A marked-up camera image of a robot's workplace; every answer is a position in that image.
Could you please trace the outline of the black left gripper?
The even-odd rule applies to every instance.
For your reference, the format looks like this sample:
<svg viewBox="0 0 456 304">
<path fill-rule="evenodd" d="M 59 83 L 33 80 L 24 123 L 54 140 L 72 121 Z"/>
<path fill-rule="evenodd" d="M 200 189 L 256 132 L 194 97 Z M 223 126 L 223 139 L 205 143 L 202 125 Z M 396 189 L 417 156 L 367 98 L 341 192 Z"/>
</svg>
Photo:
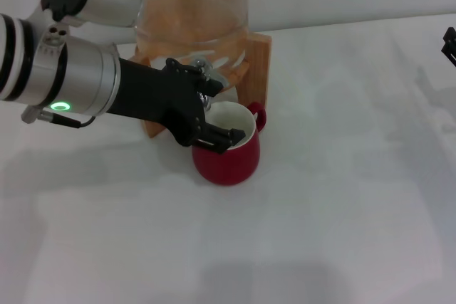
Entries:
<svg viewBox="0 0 456 304">
<path fill-rule="evenodd" d="M 205 123 L 200 95 L 215 97 L 226 85 L 224 76 L 212 68 L 168 58 L 158 70 L 121 58 L 120 85 L 108 113 L 159 123 L 184 147 L 223 154 L 240 143 L 245 132 Z"/>
</svg>

